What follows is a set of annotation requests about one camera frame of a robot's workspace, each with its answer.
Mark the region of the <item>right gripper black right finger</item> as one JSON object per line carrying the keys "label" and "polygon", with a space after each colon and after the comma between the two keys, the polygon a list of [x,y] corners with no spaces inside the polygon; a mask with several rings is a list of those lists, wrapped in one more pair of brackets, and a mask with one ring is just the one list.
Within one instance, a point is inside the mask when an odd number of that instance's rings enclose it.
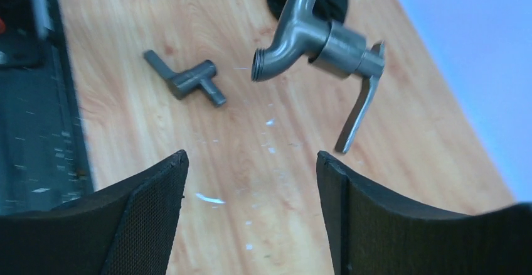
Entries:
{"label": "right gripper black right finger", "polygon": [[465,215],[405,197],[317,154],[336,274],[530,274],[531,204]]}

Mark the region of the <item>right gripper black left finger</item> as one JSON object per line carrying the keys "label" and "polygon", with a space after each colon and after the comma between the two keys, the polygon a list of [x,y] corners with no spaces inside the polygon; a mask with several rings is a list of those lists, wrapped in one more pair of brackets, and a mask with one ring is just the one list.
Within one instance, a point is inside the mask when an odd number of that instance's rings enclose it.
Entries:
{"label": "right gripper black left finger", "polygon": [[2,274],[165,274],[186,151],[49,211],[1,217]]}

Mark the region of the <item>grey faucet with lever handle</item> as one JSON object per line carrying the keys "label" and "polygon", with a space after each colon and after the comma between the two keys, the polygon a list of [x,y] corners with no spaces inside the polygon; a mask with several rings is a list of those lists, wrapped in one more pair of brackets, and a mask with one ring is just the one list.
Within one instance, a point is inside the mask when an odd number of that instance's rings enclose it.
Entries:
{"label": "grey faucet with lever handle", "polygon": [[251,79],[263,82],[289,69],[302,55],[308,62],[341,79],[361,77],[357,101],[338,137],[335,151],[346,154],[376,93],[385,67],[384,43],[366,46],[366,38],[335,20],[312,13],[316,0],[287,0],[272,44],[255,51]]}

